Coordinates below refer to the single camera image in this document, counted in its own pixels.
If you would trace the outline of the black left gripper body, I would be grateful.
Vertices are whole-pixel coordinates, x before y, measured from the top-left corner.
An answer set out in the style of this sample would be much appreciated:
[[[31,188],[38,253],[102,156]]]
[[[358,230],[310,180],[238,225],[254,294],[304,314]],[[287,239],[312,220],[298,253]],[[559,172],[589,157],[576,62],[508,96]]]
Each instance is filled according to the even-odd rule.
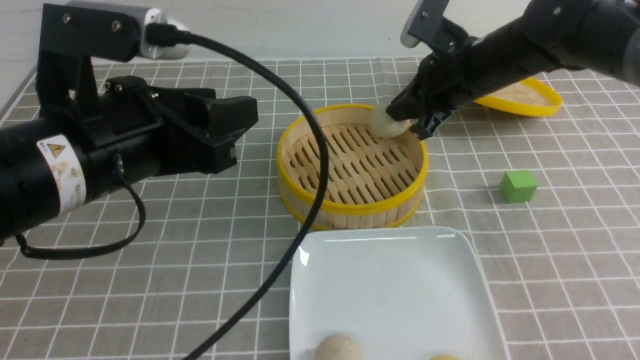
[[[149,141],[160,175],[221,171],[220,150],[211,141],[209,88],[159,88],[141,77],[112,77],[100,98],[103,131],[99,147]]]

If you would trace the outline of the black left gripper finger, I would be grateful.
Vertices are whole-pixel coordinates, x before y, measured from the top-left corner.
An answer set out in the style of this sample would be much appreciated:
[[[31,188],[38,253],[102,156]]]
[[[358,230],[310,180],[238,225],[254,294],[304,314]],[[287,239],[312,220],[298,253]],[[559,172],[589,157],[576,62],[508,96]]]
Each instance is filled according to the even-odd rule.
[[[239,137],[224,135],[211,137],[210,133],[201,132],[199,154],[199,171],[202,174],[219,174],[238,163],[236,142]]]
[[[189,133],[190,148],[234,144],[258,123],[258,101],[251,96],[213,98],[186,95],[187,122],[194,127]]]

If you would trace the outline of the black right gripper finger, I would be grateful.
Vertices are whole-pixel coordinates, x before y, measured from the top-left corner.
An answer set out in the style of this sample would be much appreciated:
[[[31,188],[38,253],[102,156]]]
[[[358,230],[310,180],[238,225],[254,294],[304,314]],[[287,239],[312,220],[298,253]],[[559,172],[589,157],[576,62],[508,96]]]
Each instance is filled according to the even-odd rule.
[[[434,136],[437,128],[452,115],[452,110],[427,110],[411,111],[411,133],[418,137],[420,141]]]
[[[396,122],[421,118],[425,114],[421,91],[418,82],[410,82],[387,105],[386,114]]]

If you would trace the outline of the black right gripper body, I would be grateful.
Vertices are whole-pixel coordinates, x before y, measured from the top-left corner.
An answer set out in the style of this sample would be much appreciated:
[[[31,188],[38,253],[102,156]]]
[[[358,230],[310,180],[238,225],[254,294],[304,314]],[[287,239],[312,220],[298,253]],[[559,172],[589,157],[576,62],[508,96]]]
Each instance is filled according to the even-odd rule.
[[[428,55],[410,82],[410,117],[452,112],[481,96],[481,46]]]

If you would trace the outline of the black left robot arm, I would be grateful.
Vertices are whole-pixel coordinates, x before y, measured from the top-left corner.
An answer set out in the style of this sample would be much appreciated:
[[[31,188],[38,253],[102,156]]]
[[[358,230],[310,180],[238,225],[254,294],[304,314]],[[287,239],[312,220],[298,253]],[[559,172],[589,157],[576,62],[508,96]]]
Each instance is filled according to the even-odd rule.
[[[1,130],[1,238],[8,239],[119,191],[176,174],[218,174],[237,164],[234,146],[259,120],[251,96],[158,88],[137,76],[94,76],[77,93],[38,75],[39,117]]]

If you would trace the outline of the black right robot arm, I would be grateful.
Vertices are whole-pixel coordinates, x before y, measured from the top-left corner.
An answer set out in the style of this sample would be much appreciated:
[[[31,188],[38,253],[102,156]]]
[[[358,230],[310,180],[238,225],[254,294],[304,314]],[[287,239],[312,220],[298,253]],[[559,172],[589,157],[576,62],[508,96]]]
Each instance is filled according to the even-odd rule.
[[[414,120],[419,139],[455,110],[542,72],[588,69],[640,83],[639,3],[635,0],[532,0],[518,18],[480,38],[445,17],[446,0],[419,0],[402,30],[408,48],[431,53],[385,109]]]

